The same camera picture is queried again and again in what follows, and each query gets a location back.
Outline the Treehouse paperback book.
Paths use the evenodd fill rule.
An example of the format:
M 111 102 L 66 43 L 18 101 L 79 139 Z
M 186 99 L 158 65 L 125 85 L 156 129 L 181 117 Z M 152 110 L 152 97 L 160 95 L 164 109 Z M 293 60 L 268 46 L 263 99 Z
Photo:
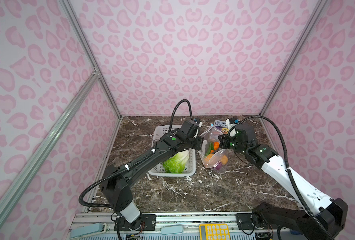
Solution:
M 229 131 L 229 125 L 227 124 L 227 121 L 215 120 L 214 127 L 223 134 L 227 134 Z

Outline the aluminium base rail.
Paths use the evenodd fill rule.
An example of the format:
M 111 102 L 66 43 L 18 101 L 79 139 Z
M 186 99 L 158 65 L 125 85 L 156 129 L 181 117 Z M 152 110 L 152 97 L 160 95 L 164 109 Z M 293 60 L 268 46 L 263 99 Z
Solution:
M 253 224 L 252 212 L 181 212 L 143 213 L 143 226 L 131 230 L 130 224 L 115 213 L 92 212 L 76 214 L 70 232 L 80 227 L 103 223 L 107 231 L 103 234 L 79 240 L 200 240 L 200 224 L 227 224 L 231 240 L 276 240 L 277 225 Z M 161 235 L 166 226 L 182 225 L 184 232 L 176 235 Z

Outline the light blue oval case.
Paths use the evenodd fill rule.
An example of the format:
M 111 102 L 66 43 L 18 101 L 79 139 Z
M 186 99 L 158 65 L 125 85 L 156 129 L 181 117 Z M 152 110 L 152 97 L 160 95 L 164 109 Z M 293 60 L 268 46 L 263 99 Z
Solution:
M 182 225 L 166 226 L 160 229 L 161 235 L 176 235 L 182 234 L 184 232 L 184 227 Z

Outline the yellow toy potato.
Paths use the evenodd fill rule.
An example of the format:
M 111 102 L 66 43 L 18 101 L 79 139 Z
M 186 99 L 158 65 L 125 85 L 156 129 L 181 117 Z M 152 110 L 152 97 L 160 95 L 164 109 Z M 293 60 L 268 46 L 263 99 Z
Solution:
M 210 160 L 213 157 L 213 155 L 214 154 L 211 153 L 211 154 L 208 154 L 207 156 L 205 156 L 204 161 L 207 165 L 210 163 Z
M 228 163 L 229 159 L 226 155 L 222 156 L 221 158 L 221 163 L 223 166 L 225 166 Z

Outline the aluminium frame strut left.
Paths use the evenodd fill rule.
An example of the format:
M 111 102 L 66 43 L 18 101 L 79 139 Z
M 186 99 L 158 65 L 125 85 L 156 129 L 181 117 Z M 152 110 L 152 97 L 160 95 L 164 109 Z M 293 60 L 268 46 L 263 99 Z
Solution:
M 0 199 L 0 229 L 3 227 L 16 204 L 19 202 L 27 187 L 30 185 L 41 168 L 42 164 L 57 144 L 61 135 L 66 130 L 67 126 L 79 110 L 81 104 L 84 102 L 93 86 L 98 81 L 99 77 L 100 75 L 97 72 L 90 75 L 86 83 L 72 99 L 70 104 L 49 131 L 46 138 L 36 148 L 36 151 L 28 160 L 27 164 Z

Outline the yellow calculator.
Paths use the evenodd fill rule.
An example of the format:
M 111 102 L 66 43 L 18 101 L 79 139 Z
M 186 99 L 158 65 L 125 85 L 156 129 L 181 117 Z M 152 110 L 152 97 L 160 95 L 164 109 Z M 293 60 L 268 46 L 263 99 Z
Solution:
M 230 232 L 227 224 L 200 224 L 201 240 L 230 240 Z

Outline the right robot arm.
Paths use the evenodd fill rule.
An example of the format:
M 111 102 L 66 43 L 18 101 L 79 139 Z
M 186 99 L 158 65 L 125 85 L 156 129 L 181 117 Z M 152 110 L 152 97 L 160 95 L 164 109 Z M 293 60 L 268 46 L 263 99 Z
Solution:
M 290 210 L 261 203 L 253 209 L 259 224 L 298 231 L 309 240 L 333 240 L 345 228 L 346 202 L 323 193 L 293 170 L 277 151 L 259 144 L 251 125 L 237 124 L 218 139 L 222 149 L 243 154 L 250 164 L 276 180 L 302 207 Z

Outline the white perforated plastic basket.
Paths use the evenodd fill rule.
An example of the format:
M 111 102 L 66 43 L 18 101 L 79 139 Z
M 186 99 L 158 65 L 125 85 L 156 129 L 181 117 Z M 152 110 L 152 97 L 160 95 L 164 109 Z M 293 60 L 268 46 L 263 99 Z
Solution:
M 159 177 L 187 177 L 195 172 L 196 153 L 193 149 L 177 153 L 148 171 L 150 175 Z

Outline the orange toy pumpkin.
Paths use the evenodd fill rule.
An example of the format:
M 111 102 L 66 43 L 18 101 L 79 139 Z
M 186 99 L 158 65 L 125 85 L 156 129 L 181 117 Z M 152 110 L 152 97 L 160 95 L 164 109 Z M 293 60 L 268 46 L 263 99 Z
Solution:
M 220 143 L 219 143 L 219 142 L 214 142 L 214 143 L 213 143 L 213 150 L 214 150 L 214 151 L 218 150 L 219 147 L 220 147 Z

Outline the clear zip top bag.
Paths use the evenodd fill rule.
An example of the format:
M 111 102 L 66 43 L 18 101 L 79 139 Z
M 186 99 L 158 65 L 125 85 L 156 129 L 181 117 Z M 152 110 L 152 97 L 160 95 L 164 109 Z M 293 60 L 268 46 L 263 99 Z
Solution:
M 207 169 L 219 171 L 229 162 L 230 151 L 224 150 L 220 146 L 218 137 L 222 135 L 223 133 L 214 126 L 211 126 L 201 134 L 203 144 L 198 153 L 203 166 Z

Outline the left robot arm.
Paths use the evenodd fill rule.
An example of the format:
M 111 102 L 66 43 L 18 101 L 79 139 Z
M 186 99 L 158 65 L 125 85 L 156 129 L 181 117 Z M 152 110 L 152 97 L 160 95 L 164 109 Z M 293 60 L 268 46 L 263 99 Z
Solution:
M 137 230 L 142 225 L 142 213 L 135 205 L 131 187 L 153 167 L 177 153 L 189 149 L 199 150 L 203 144 L 200 137 L 201 121 L 187 119 L 180 128 L 164 134 L 152 147 L 138 158 L 119 167 L 109 167 L 103 177 L 116 174 L 101 184 L 101 192 L 113 211 Z

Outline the green white toy cabbage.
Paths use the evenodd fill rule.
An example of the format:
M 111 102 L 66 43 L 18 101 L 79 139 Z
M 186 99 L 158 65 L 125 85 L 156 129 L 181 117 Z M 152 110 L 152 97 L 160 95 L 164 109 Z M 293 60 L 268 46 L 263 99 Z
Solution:
M 184 172 L 186 163 L 190 158 L 189 150 L 179 152 L 162 163 L 166 173 L 181 174 Z

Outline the purple toy onion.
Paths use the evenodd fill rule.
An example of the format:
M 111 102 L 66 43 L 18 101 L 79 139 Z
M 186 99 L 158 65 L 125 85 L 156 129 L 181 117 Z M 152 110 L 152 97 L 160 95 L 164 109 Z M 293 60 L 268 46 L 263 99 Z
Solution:
M 218 170 L 220 170 L 223 166 L 224 166 L 224 165 L 223 165 L 222 162 L 218 162 L 218 163 L 215 164 L 214 169 L 218 171 Z

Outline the green toy pepper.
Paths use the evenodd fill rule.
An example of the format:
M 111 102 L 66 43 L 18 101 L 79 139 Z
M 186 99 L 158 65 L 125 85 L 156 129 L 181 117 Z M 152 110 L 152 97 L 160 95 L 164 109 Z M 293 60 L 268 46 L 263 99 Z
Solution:
M 210 142 L 208 144 L 208 147 L 205 151 L 205 156 L 208 156 L 209 154 L 211 154 L 212 152 L 214 151 L 214 143 L 213 142 Z

